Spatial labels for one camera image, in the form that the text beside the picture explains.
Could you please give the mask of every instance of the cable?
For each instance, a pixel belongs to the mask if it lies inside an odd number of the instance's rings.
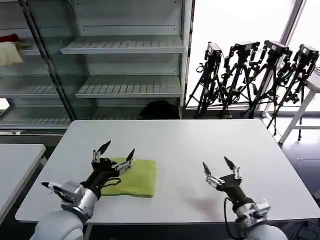
[[[314,232],[314,233],[315,233],[315,238],[314,238],[314,239],[308,239],[308,238],[306,238],[306,237],[304,237],[304,236],[298,236],[298,237],[299,237],[299,238],[302,238],[302,239],[306,239],[306,240],[318,240],[319,234],[318,234],[315,230],[310,229],[310,228],[307,228],[306,230],[309,230],[309,231],[311,231],[311,232]]]
[[[315,72],[316,74],[320,75],[320,66],[316,66],[316,67],[314,68],[314,72]]]
[[[312,231],[312,232],[314,232],[314,234],[315,234],[315,236],[316,236],[315,239],[308,239],[308,238],[306,238],[306,237],[303,237],[303,236],[299,236],[299,235],[298,235],[299,232],[302,230],[303,227],[308,227],[309,224],[312,224],[312,225],[320,228],[320,225],[319,225],[319,224],[315,224],[315,223],[310,222],[310,221],[299,221],[299,222],[294,223],[293,225],[299,224],[299,223],[302,223],[302,225],[300,226],[300,228],[298,229],[298,231],[296,232],[296,234],[295,234],[295,229],[293,228],[293,232],[292,232],[292,235],[291,235],[291,237],[289,238],[289,240],[296,240],[296,239],[299,239],[299,238],[305,239],[305,240],[317,240],[317,239],[319,238],[319,234],[318,234],[315,230],[310,229],[310,228],[307,228],[306,230],[307,230],[307,231]]]
[[[298,234],[299,234],[299,232],[301,231],[301,229],[302,229],[302,227],[305,225],[305,223],[303,222],[302,223],[302,225],[301,225],[301,227],[299,228],[299,230],[296,232],[296,234],[295,234],[295,230],[293,229],[293,233],[292,233],[292,235],[291,235],[291,237],[290,237],[290,240],[295,240],[295,238],[298,236]]]
[[[230,228],[229,228],[229,225],[228,225],[228,220],[227,220],[227,200],[229,200],[230,202],[231,199],[226,197],[224,199],[224,203],[223,203],[223,212],[224,212],[224,225],[225,225],[225,228],[226,228],[226,232],[228,233],[229,237],[231,239],[234,239],[234,240],[244,240],[245,238],[244,237],[234,237],[232,234],[231,234],[231,231],[230,231]]]
[[[221,51],[221,54],[222,54],[223,60],[226,61],[225,55],[222,51]]]
[[[106,188],[106,187],[109,187],[109,186],[115,186],[115,185],[118,185],[119,183],[121,183],[121,179],[119,177],[111,177],[106,182],[109,182],[109,181],[112,181],[112,180],[117,180],[117,182],[106,184],[102,188]]]

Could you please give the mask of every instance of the black tripod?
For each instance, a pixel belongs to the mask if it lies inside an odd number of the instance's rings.
[[[315,50],[310,46],[306,46],[301,44],[299,51],[295,55],[295,60],[298,60],[298,64],[293,75],[293,78],[286,88],[285,94],[278,105],[278,108],[272,115],[272,119],[269,122],[267,129],[270,127],[272,121],[276,123],[277,115],[279,113],[280,108],[284,105],[285,102],[292,101],[294,104],[299,101],[298,93],[301,92],[301,103],[304,101],[305,95],[305,85],[306,80],[310,77],[311,73],[314,71],[316,67],[316,61],[319,58],[319,51]],[[292,93],[291,89],[296,84],[299,83],[295,91]],[[301,129],[299,129],[298,140],[301,139]]]
[[[260,45],[260,42],[258,41],[248,41],[243,43],[236,43],[234,46],[230,48],[229,55],[226,57],[224,61],[224,68],[226,72],[222,75],[222,78],[223,78],[222,87],[223,89],[225,89],[225,92],[226,92],[226,97],[222,100],[223,108],[220,115],[222,118],[231,118],[231,114],[229,113],[228,106],[230,106],[233,103],[233,98],[237,99],[240,96],[240,92],[238,91],[236,86],[242,71],[244,71],[249,106],[250,107],[252,106],[252,100],[251,100],[251,94],[250,94],[250,88],[249,88],[249,84],[250,84],[249,75],[250,75],[251,69],[248,70],[245,63],[247,62],[247,58],[250,55],[251,55],[250,61],[254,59],[259,45]],[[237,51],[237,54],[238,54],[238,61],[233,65],[232,69],[230,69],[229,61],[230,61],[230,58],[234,56],[235,51]],[[232,84],[229,87],[229,91],[227,91],[228,79],[230,78],[230,76],[232,76],[234,70],[236,70],[235,75],[234,75]]]
[[[206,60],[206,62],[204,65],[200,63],[201,65],[196,70],[198,73],[202,73],[202,76],[200,77],[194,90],[189,96],[189,100],[185,105],[187,107],[191,99],[195,99],[198,102],[198,107],[194,115],[195,119],[205,115],[208,106],[212,104],[220,94],[223,94],[218,78],[218,70],[221,63],[221,54],[222,51],[217,44],[208,42],[208,47],[204,55],[204,59]],[[196,99],[196,97],[194,97],[194,94],[199,85],[202,85],[203,89],[200,99],[198,100]]]
[[[273,82],[276,82],[276,74],[277,74],[277,67],[276,63],[277,61],[282,57],[282,55],[290,55],[291,51],[289,50],[289,47],[276,42],[276,41],[264,41],[265,48],[269,49],[268,51],[268,58],[266,60],[266,64],[264,64],[261,69],[256,73],[257,75],[261,73],[263,69],[266,69],[265,74],[263,76],[263,79],[261,81],[261,85],[259,87],[259,90],[256,93],[256,96],[254,98],[253,104],[251,109],[248,109],[247,111],[250,111],[249,118],[253,119],[255,114],[255,109],[257,105],[259,104],[259,101],[265,98],[265,95],[263,94],[263,90],[265,89],[265,85],[267,82],[267,78],[269,74],[272,72],[273,75]]]

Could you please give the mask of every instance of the red object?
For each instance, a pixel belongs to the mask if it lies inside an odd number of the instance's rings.
[[[8,35],[8,36],[0,36],[0,43],[3,42],[19,42],[19,37],[17,34],[12,34],[12,35]]]

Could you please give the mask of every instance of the beige cloth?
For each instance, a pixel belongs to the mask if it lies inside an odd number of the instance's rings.
[[[14,42],[0,42],[0,66],[23,63]]]

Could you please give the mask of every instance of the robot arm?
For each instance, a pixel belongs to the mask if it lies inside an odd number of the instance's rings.
[[[42,182],[41,184],[62,199],[63,210],[46,215],[35,227],[31,240],[82,240],[83,224],[94,214],[96,202],[101,198],[102,188],[117,185],[121,182],[119,176],[132,167],[135,149],[125,162],[117,163],[109,158],[101,157],[111,141],[93,151],[93,172],[81,183],[68,181],[64,184]]]
[[[224,219],[227,232],[232,239],[235,240],[288,240],[286,235],[277,227],[267,225],[267,215],[271,206],[265,199],[260,202],[255,202],[247,197],[240,188],[242,176],[240,167],[236,167],[232,161],[224,157],[232,174],[216,177],[213,176],[203,162],[204,173],[208,184],[220,192],[225,192],[227,198],[224,204]],[[233,237],[228,228],[226,217],[226,201],[230,200],[233,204],[232,210],[237,215],[236,222],[239,223],[242,236]]]

